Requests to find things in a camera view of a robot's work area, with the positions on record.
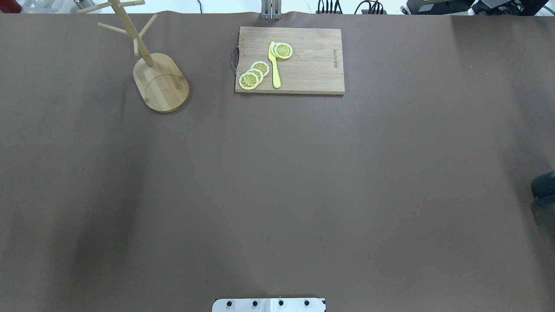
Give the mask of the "dark blue mug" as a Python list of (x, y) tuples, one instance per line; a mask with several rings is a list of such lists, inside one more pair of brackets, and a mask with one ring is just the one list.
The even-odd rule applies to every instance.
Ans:
[(555, 171), (540, 175), (531, 183), (531, 191), (535, 203), (539, 205), (555, 202)]

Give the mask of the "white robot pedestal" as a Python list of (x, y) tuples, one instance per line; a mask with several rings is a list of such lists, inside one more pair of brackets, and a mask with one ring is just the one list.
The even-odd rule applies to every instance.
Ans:
[(321, 298), (231, 298), (217, 299), (212, 312), (325, 312)]

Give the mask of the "yellow plastic knife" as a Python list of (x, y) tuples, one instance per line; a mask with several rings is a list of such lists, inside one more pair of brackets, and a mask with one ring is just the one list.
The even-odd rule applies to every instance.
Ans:
[(270, 42), (269, 49), (268, 49), (268, 59), (271, 62), (271, 67), (272, 67), (272, 85), (275, 89), (279, 89), (281, 87), (281, 80), (280, 80), (280, 75), (278, 70), (278, 64), (276, 61), (276, 56), (273, 53), (274, 45), (275, 45), (274, 41)]

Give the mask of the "wooden cutting board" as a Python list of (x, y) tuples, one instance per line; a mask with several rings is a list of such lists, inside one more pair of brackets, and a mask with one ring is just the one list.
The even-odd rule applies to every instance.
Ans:
[[(272, 41), (293, 47), (289, 59), (276, 59), (281, 80), (279, 89), (272, 85), (268, 59)], [(270, 66), (269, 74), (251, 93), (344, 95), (342, 43), (340, 29), (242, 26), (238, 32), (235, 90), (244, 92), (238, 86), (238, 78), (252, 63), (264, 61)]]

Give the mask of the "lemon slice under knife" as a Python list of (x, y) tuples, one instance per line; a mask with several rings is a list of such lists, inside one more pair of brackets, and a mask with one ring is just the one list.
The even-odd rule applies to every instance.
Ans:
[(289, 43), (275, 42), (270, 52), (277, 59), (289, 59), (293, 55), (293, 47)]

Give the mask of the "aluminium frame post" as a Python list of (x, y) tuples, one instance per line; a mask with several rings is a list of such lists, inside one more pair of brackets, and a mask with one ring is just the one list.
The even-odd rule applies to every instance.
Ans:
[(262, 0), (261, 1), (261, 19), (262, 20), (281, 20), (282, 14), (281, 0)]

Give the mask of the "lemon slice middle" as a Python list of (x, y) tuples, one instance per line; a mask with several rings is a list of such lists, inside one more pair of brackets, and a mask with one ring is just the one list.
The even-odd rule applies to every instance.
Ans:
[(258, 83), (262, 82), (263, 78), (264, 78), (264, 73), (263, 71), (260, 71), (257, 68), (251, 68), (247, 71), (247, 73), (251, 73), (254, 74), (257, 77), (257, 81)]

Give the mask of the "wooden cup storage rack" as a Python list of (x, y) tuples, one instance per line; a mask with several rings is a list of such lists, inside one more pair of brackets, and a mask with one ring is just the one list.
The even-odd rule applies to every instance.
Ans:
[(151, 53), (143, 41), (143, 36), (158, 18), (153, 14), (143, 29), (137, 30), (125, 8), (145, 4), (144, 0), (107, 0), (101, 4), (79, 9), (77, 13), (83, 15), (103, 8), (110, 7), (123, 24), (123, 29), (98, 22), (97, 25), (117, 33), (125, 34), (133, 42), (134, 55), (140, 56), (133, 68), (133, 78), (145, 101), (145, 104), (155, 112), (169, 113), (180, 108), (190, 95), (189, 83), (174, 60), (162, 53)]

